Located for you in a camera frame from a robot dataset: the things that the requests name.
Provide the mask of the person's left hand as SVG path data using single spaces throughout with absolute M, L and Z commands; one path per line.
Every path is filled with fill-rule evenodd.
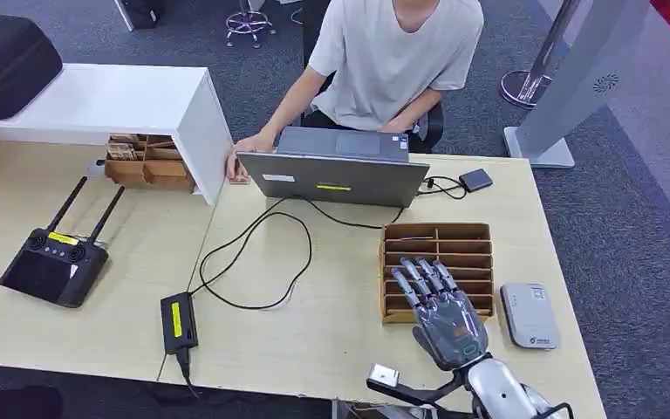
M 403 134 L 414 129 L 414 119 L 400 115 L 379 128 L 381 133 Z

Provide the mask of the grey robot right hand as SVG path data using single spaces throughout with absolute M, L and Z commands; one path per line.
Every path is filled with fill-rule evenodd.
M 488 353 L 477 310 L 440 260 L 401 258 L 391 274 L 417 319 L 418 341 L 439 369 L 460 369 Z

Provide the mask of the person's right hand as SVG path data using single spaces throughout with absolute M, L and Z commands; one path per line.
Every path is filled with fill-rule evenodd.
M 230 183 L 243 183 L 250 179 L 248 170 L 240 163 L 239 152 L 270 152 L 274 148 L 275 133 L 260 131 L 250 137 L 239 140 L 232 148 L 226 160 L 226 177 Z

